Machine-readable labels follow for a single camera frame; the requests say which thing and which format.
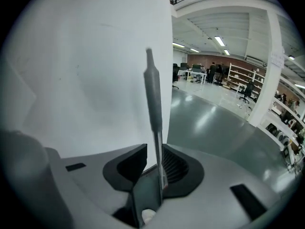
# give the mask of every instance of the ceiling light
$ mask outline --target ceiling light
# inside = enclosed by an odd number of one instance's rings
[[[219,36],[215,36],[215,39],[218,41],[218,43],[224,47],[224,42],[221,40]]]
[[[197,51],[197,50],[196,50],[196,49],[194,49],[194,48],[191,48],[191,50],[192,50],[192,51],[194,51],[194,52],[199,52],[199,51]]]
[[[295,84],[295,86],[297,86],[297,87],[299,87],[299,88],[305,89],[305,86],[301,86],[301,85],[298,85],[298,84]]]
[[[177,47],[184,48],[184,46],[183,46],[183,45],[180,45],[180,44],[177,44],[177,43],[174,43],[174,42],[173,42],[173,45],[174,45],[174,46],[177,46]]]

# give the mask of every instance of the glossy floor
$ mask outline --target glossy floor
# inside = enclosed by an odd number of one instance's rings
[[[271,138],[245,119],[193,93],[173,89],[167,143],[230,159],[280,195],[296,188],[295,174],[288,172]]]
[[[240,93],[236,94],[236,91],[234,90],[217,86],[215,84],[206,82],[201,85],[200,83],[192,83],[180,79],[178,82],[174,83],[174,85],[178,86],[180,90],[192,93],[226,108],[244,119],[249,117],[255,106],[255,102],[251,98],[248,98],[250,103],[245,104],[243,100],[239,100],[239,97],[242,96]]]

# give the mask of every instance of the ceiling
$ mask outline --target ceiling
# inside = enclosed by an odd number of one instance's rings
[[[286,55],[293,55],[294,61],[285,60],[285,65],[305,81],[305,49],[301,37],[292,21],[279,16],[283,48]],[[226,7],[225,12],[189,15],[187,18],[172,17],[173,42],[202,53],[221,53],[224,49],[236,58],[252,57],[264,63],[269,54],[269,26],[265,10],[254,8]],[[215,40],[220,36],[225,44],[221,47]]]

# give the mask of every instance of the paper sign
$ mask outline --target paper sign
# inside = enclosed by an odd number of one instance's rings
[[[281,69],[284,68],[284,55],[278,52],[271,52],[271,63],[280,67]]]

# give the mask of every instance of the white pillar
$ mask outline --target white pillar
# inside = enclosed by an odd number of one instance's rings
[[[284,66],[283,60],[275,62],[276,59],[283,56],[282,37],[277,14],[267,10],[267,17],[269,20],[268,67],[260,96],[253,111],[251,112],[251,115],[248,118],[249,123],[255,127],[261,123],[264,115],[267,113],[268,108],[270,107],[280,80],[282,71],[281,67]]]

